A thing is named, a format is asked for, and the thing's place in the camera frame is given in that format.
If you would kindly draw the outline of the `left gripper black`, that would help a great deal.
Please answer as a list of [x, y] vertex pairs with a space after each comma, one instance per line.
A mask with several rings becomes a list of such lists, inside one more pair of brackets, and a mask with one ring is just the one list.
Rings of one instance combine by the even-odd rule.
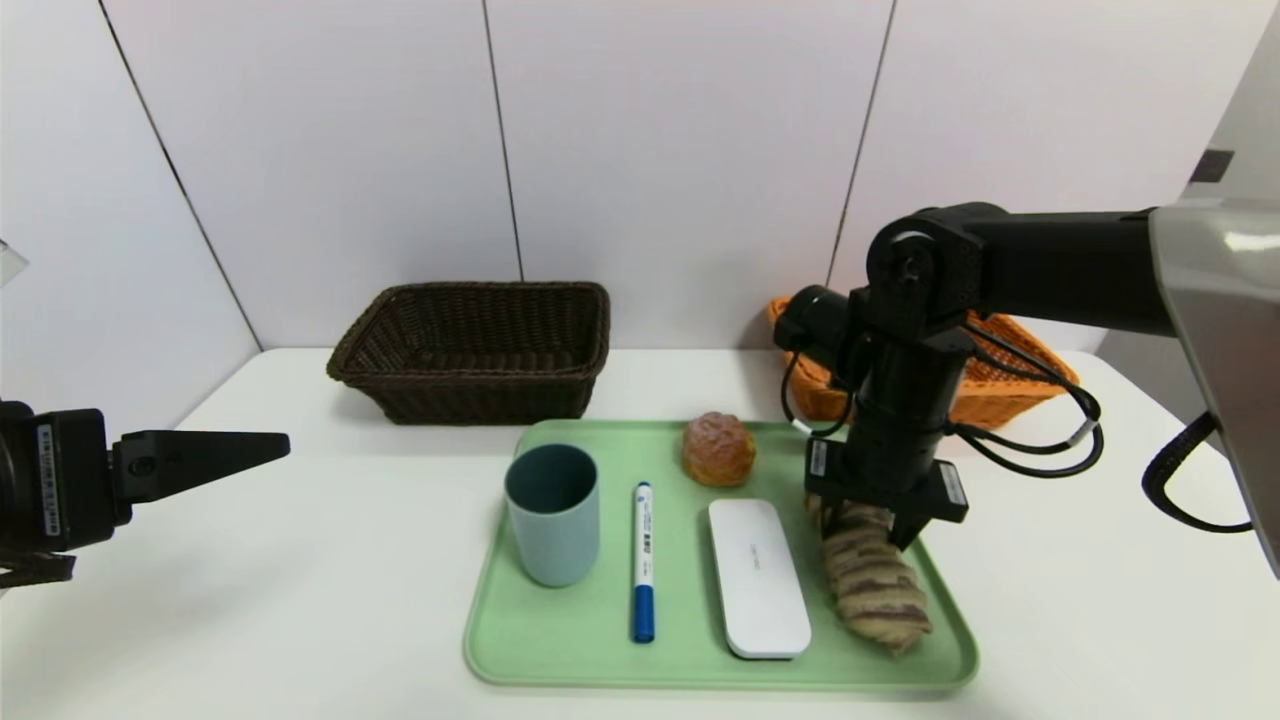
[[141, 430], [108, 448], [97, 409], [35, 413], [1, 405], [5, 550], [65, 553], [113, 538], [150, 503], [291, 454], [271, 432]]

